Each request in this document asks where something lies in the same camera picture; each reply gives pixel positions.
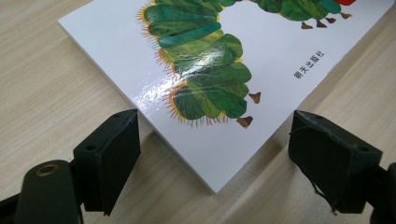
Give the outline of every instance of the caterpillar illustration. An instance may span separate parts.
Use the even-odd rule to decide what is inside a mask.
[[[247,128],[253,117],[247,112],[249,95],[260,102],[261,93],[249,93],[251,79],[242,63],[242,44],[237,37],[224,34],[219,13],[242,0],[153,0],[143,7],[138,19],[145,23],[145,35],[158,47],[158,63],[169,67],[179,80],[168,96],[172,117],[197,126],[206,122],[236,121]],[[267,12],[291,21],[320,20],[329,13],[340,13],[354,0],[250,0]],[[326,18],[329,23],[335,19]]]

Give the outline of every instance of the caterpillar leg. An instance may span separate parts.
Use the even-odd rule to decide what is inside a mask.
[[[317,20],[317,27],[318,28],[327,28],[327,25],[323,24],[320,20]]]
[[[326,18],[328,23],[335,23],[337,20],[335,18]]]
[[[308,30],[308,29],[313,29],[313,27],[312,26],[310,26],[310,25],[307,25],[305,22],[301,22],[301,28],[303,29],[303,30]]]
[[[340,15],[344,18],[344,20],[348,19],[349,17],[351,17],[352,15],[348,14],[348,13],[344,13],[344,12],[340,12]]]
[[[246,118],[238,118],[236,122],[238,122],[242,127],[248,128],[250,125],[251,121],[253,121],[253,117],[248,116]]]
[[[260,102],[260,97],[262,96],[262,93],[259,91],[256,94],[249,93],[248,96],[250,96],[251,99],[253,99],[253,102],[255,104],[258,104]]]

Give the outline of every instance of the wooden table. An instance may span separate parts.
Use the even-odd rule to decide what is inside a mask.
[[[0,200],[43,161],[72,150],[110,115],[133,107],[57,20],[88,0],[0,2]],[[320,114],[396,161],[396,7],[348,53],[299,109]],[[111,214],[86,223],[368,223],[331,213],[288,157],[291,119],[232,181],[210,195],[140,118],[142,154]]]

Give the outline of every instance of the white book cover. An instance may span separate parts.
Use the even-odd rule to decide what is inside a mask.
[[[59,23],[219,192],[393,0],[94,0]]]

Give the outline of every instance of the red caterpillar head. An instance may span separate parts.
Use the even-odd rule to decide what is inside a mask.
[[[337,3],[343,5],[343,6],[350,6],[352,3],[354,3],[356,0],[335,0]]]

